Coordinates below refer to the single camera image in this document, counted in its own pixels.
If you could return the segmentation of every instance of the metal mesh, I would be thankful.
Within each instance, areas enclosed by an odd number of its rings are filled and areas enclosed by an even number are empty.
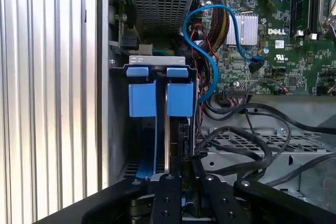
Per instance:
[[[176,32],[192,0],[133,0],[147,32]]]
[[[264,140],[273,150],[280,149],[286,141],[286,136],[261,135],[259,137]],[[336,148],[327,144],[322,144],[318,141],[318,138],[318,135],[294,135],[291,138],[290,144],[285,149],[285,152],[336,152]],[[224,133],[217,136],[214,140],[223,146],[246,149],[254,152],[262,152],[259,146],[235,134]]]

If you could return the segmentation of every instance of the blue plastic latch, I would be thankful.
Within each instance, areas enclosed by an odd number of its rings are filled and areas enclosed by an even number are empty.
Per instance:
[[[188,78],[189,73],[186,68],[167,68],[167,77]]]
[[[156,116],[156,82],[129,84],[130,117],[146,118]]]
[[[169,83],[167,87],[167,115],[192,116],[194,83]]]
[[[148,77],[148,67],[129,67],[126,70],[127,77]]]

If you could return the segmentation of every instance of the screw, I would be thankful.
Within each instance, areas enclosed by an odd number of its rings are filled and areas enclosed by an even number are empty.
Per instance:
[[[168,217],[168,216],[170,215],[170,213],[169,213],[168,210],[164,210],[163,213],[162,213],[162,215],[163,215],[164,217]]]
[[[211,181],[211,180],[214,180],[214,176],[206,175],[205,179]]]
[[[246,180],[243,180],[243,181],[241,182],[241,184],[242,184],[243,186],[246,186],[246,187],[248,187],[248,186],[251,185],[251,183],[250,183],[249,181],[246,181]]]
[[[232,211],[228,212],[227,215],[229,215],[231,218],[235,217],[235,214]]]
[[[132,185],[134,185],[134,186],[137,186],[139,184],[141,184],[141,181],[138,181],[137,179],[132,182]]]
[[[121,20],[124,21],[124,22],[127,21],[127,14],[126,14],[126,13],[123,13],[123,14],[121,15]]]
[[[169,174],[168,176],[166,176],[166,179],[174,179],[175,177],[171,174]]]

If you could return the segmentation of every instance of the yellow wire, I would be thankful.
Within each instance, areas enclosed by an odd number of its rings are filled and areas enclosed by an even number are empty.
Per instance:
[[[218,48],[220,47],[221,40],[222,40],[222,38],[224,37],[224,34],[225,34],[226,22],[227,22],[228,19],[229,19],[229,15],[228,15],[227,11],[224,11],[224,19],[223,19],[223,23],[222,23],[222,29],[219,33],[219,36],[218,36],[217,40],[215,41],[215,43],[213,45],[213,51],[217,51]]]

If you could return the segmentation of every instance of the white sticker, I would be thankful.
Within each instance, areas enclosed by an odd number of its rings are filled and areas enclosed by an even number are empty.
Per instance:
[[[275,49],[284,49],[285,41],[284,40],[276,40],[275,41]]]

